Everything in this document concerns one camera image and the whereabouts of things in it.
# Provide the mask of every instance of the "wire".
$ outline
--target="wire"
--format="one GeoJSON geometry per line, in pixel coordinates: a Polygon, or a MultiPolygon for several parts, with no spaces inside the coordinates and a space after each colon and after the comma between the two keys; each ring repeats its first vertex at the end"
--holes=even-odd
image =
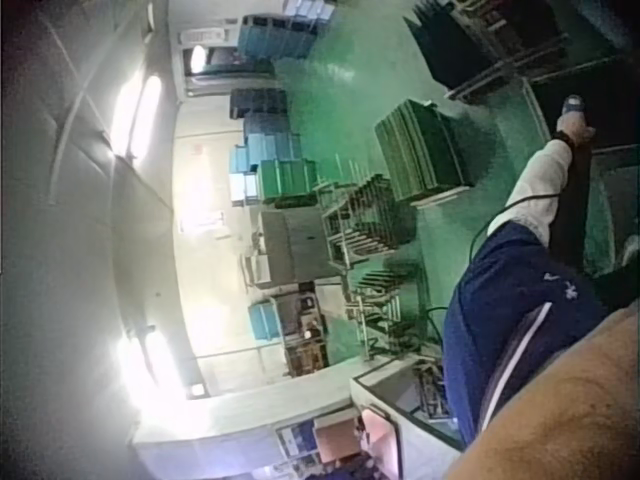
{"type": "Polygon", "coordinates": [[[440,335],[440,330],[438,330],[438,327],[436,325],[435,320],[433,320],[433,317],[431,316],[432,312],[438,312],[444,310],[445,312],[448,310],[447,307],[432,307],[432,308],[428,308],[424,313],[427,316],[427,321],[429,322],[429,324],[431,325],[431,328],[433,328],[433,331],[436,334],[438,343],[442,346],[442,344],[444,343],[442,341],[442,335],[440,335]]]}
{"type": "Polygon", "coordinates": [[[493,216],[482,226],[482,228],[480,230],[478,230],[478,233],[476,233],[474,235],[474,237],[473,237],[473,240],[471,240],[471,245],[469,246],[469,263],[471,263],[471,261],[473,260],[473,255],[474,255],[473,251],[475,250],[476,242],[478,241],[478,239],[480,238],[482,233],[487,228],[489,228],[489,225],[491,225],[491,222],[493,222],[498,215],[502,215],[504,212],[507,212],[507,211],[511,210],[513,207],[515,207],[517,205],[520,205],[521,203],[528,202],[530,200],[547,200],[549,198],[557,198],[559,196],[560,196],[559,193],[547,193],[547,194],[543,194],[543,195],[529,195],[528,197],[523,197],[520,200],[516,200],[515,202],[510,203],[506,207],[498,210],[498,212],[493,214],[493,216]]]}
{"type": "MultiPolygon", "coordinates": [[[[478,230],[478,233],[476,233],[473,236],[473,239],[471,240],[471,245],[469,245],[469,264],[471,264],[471,261],[473,260],[473,255],[474,255],[474,250],[475,250],[475,246],[476,246],[476,242],[478,241],[478,239],[480,238],[480,236],[482,235],[482,233],[484,231],[487,230],[487,228],[489,228],[489,225],[491,225],[491,222],[493,222],[495,220],[495,218],[498,215],[502,215],[504,212],[507,212],[509,210],[511,210],[513,207],[520,205],[521,203],[524,202],[528,202],[530,200],[547,200],[550,198],[557,198],[559,197],[560,194],[559,193],[547,193],[547,194],[542,194],[542,195],[529,195],[527,197],[523,197],[519,200],[516,200],[513,203],[510,203],[509,205],[505,206],[504,208],[501,208],[500,210],[498,210],[496,213],[494,213],[491,218],[489,220],[487,220],[487,222],[482,225],[482,228],[480,230],[478,230]]],[[[437,312],[437,311],[441,311],[441,310],[448,310],[447,307],[432,307],[432,308],[428,308],[424,313],[427,316],[427,320],[429,322],[429,324],[431,325],[431,328],[433,328],[433,331],[436,333],[437,337],[438,337],[438,342],[440,343],[440,345],[443,344],[442,341],[442,335],[440,335],[440,331],[438,330],[438,327],[436,326],[435,321],[433,320],[433,317],[431,316],[432,312],[437,312]]]]}

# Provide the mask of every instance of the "window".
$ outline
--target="window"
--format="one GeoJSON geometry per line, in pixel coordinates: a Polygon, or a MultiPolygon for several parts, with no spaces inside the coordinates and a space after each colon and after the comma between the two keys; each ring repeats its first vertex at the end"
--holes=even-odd
{"type": "Polygon", "coordinates": [[[186,77],[274,73],[271,61],[249,60],[241,55],[236,47],[196,45],[182,50],[182,60],[186,77]]]}
{"type": "Polygon", "coordinates": [[[153,132],[153,122],[160,101],[160,92],[162,91],[162,82],[156,76],[149,77],[144,85],[140,105],[133,126],[133,135],[131,138],[131,154],[134,163],[144,159],[149,150],[149,142],[153,132]]]}

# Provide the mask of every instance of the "green floor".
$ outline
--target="green floor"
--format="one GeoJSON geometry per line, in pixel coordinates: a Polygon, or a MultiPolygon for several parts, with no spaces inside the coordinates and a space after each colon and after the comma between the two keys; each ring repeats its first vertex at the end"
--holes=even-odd
{"type": "MultiPolygon", "coordinates": [[[[310,58],[281,61],[277,70],[289,96],[292,129],[301,134],[304,155],[319,163],[325,180],[359,182],[372,173],[386,174],[374,125],[407,98],[432,100],[455,118],[463,167],[475,186],[443,205],[417,210],[416,239],[384,260],[387,266],[419,267],[417,288],[409,288],[402,303],[408,315],[420,317],[421,309],[448,305],[467,266],[473,235],[504,205],[527,159],[544,142],[517,82],[489,95],[481,106],[444,99],[445,89],[431,78],[403,20],[413,16],[414,3],[343,2],[310,58]]],[[[582,32],[590,51],[599,54],[596,40],[580,30],[584,25],[566,18],[567,28],[582,32]]],[[[572,48],[572,58],[585,60],[584,49],[572,48]]],[[[597,182],[594,191],[587,254],[592,270],[604,270],[611,263],[608,216],[597,182]]],[[[368,262],[361,270],[374,267],[368,262]]],[[[352,352],[355,333],[338,330],[330,334],[330,343],[341,345],[330,350],[352,352]]]]}

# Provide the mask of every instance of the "ceiling light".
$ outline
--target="ceiling light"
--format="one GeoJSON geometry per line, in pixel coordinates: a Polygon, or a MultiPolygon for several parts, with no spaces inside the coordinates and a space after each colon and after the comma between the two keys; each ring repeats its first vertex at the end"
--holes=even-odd
{"type": "Polygon", "coordinates": [[[155,119],[162,82],[156,76],[149,77],[142,91],[142,98],[138,106],[135,125],[133,126],[133,138],[131,139],[131,154],[136,160],[142,160],[149,150],[153,121],[155,119]]]}
{"type": "Polygon", "coordinates": [[[204,66],[207,64],[207,51],[204,47],[196,45],[191,52],[191,73],[200,73],[204,70],[204,66]]]}
{"type": "Polygon", "coordinates": [[[133,78],[125,83],[120,89],[116,108],[111,121],[111,148],[113,153],[124,157],[129,146],[131,135],[131,125],[136,113],[136,106],[142,90],[142,72],[137,72],[133,78]]]}

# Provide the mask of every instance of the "white wall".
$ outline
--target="white wall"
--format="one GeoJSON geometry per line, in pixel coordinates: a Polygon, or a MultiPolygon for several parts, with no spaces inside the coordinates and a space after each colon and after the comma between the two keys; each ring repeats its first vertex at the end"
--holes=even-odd
{"type": "MultiPolygon", "coordinates": [[[[251,297],[240,258],[251,245],[249,209],[232,207],[229,155],[243,143],[242,121],[229,119],[229,96],[189,100],[180,107],[173,163],[174,251],[185,324],[197,356],[248,349],[251,297]],[[178,225],[198,211],[222,211],[223,232],[182,234],[178,225]]],[[[286,379],[280,345],[200,360],[216,395],[286,379]]]]}
{"type": "MultiPolygon", "coordinates": [[[[384,390],[385,380],[390,375],[406,370],[414,361],[412,357],[394,361],[375,373],[364,376],[360,381],[380,395],[379,390],[384,390]]],[[[392,390],[396,390],[391,392],[391,396],[399,392],[395,382],[386,384],[392,387],[392,390]]],[[[374,405],[379,411],[386,413],[396,425],[400,438],[404,480],[441,480],[447,469],[460,456],[459,451],[397,414],[386,402],[378,401],[355,380],[351,380],[351,397],[360,410],[374,405]]]]}
{"type": "Polygon", "coordinates": [[[275,430],[351,404],[349,380],[381,360],[354,358],[278,385],[189,402],[199,431],[176,434],[142,423],[139,458],[159,480],[218,478],[284,460],[275,430]]]}

